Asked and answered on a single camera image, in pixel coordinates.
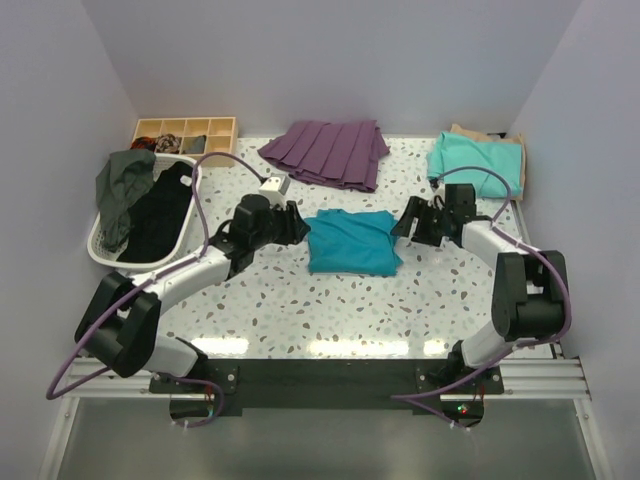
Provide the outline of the teal t shirt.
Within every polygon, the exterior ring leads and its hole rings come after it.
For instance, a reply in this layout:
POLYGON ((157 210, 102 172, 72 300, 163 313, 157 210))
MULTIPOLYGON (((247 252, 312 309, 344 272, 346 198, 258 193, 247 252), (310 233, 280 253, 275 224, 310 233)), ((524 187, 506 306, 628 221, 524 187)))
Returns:
POLYGON ((319 210, 305 222, 310 273, 395 276, 403 264, 391 234, 396 220, 387 210, 319 210))

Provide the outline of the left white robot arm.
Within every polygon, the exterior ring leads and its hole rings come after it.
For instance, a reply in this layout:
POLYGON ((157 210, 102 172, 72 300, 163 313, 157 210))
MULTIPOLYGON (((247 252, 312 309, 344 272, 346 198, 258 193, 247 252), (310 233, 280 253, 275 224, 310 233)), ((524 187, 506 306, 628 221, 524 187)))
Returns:
POLYGON ((294 201, 273 206, 263 195, 246 195, 204 252, 161 270, 105 276, 75 332, 76 345, 122 378, 141 370, 168 374, 183 391, 196 392, 207 380, 206 355, 185 340, 160 335, 161 317, 195 293, 243 272, 261 248, 297 245, 309 231, 294 201))

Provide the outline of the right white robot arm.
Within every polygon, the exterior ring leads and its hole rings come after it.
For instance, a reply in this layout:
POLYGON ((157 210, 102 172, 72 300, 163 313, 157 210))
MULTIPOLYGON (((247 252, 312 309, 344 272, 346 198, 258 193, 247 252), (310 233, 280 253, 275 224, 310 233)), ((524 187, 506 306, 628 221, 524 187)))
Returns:
POLYGON ((523 243, 478 214, 472 185, 446 185, 431 200, 412 196, 392 234, 433 247, 447 239, 493 272, 490 320, 458 341, 444 366, 429 375, 440 389, 469 392, 480 382, 481 372, 513 350, 553 343, 571 326, 563 254, 523 243))

